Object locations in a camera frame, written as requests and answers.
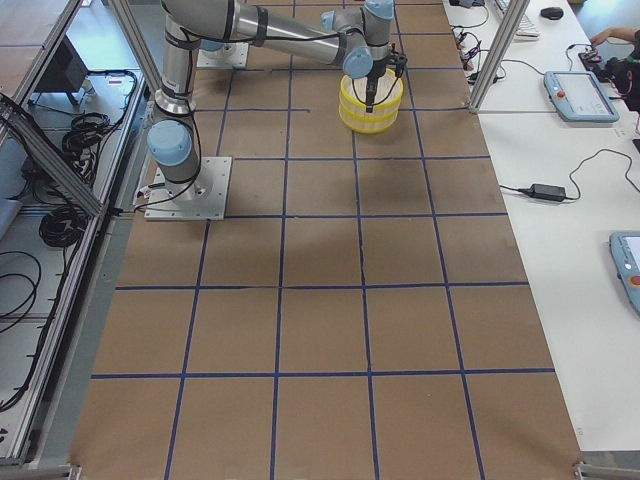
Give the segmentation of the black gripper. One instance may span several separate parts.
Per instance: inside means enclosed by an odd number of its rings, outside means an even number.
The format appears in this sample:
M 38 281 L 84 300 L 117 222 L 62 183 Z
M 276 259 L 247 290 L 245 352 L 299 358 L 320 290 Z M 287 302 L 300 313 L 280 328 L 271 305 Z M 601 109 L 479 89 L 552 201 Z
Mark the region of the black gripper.
M 377 95 L 377 85 L 378 81 L 381 77 L 383 77 L 386 73 L 386 65 L 387 60 L 385 58 L 381 60 L 375 60 L 373 62 L 373 66 L 371 71 L 367 75 L 367 85 L 366 85 L 366 98 L 365 98 L 365 106 L 366 112 L 372 113 L 375 106 L 375 99 Z

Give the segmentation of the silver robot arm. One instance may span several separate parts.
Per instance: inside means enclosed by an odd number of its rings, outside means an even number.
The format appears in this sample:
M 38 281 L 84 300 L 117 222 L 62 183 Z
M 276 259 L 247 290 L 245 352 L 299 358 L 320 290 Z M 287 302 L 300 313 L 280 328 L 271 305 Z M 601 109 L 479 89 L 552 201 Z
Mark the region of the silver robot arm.
M 165 1 L 162 7 L 163 72 L 147 146 L 164 176 L 169 201 L 180 207 L 197 205 L 213 188 L 196 144 L 193 91 L 200 55 L 222 61 L 243 44 L 338 66 L 350 79 L 365 80 L 368 111 L 379 79 L 397 60 L 390 44 L 391 1 L 325 12 L 318 26 L 240 1 Z

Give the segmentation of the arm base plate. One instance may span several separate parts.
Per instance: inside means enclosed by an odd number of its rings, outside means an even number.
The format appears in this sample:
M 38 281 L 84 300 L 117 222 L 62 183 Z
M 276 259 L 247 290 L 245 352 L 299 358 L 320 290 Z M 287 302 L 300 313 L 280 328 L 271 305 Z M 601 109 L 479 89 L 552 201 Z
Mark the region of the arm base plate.
M 226 211 L 228 187 L 232 169 L 231 157 L 204 157 L 195 183 L 184 189 L 166 182 L 159 167 L 154 181 L 163 183 L 155 188 L 147 200 L 144 217 L 149 221 L 223 220 Z
M 197 67 L 202 69 L 245 69 L 249 45 L 247 43 L 220 43 L 203 40 Z

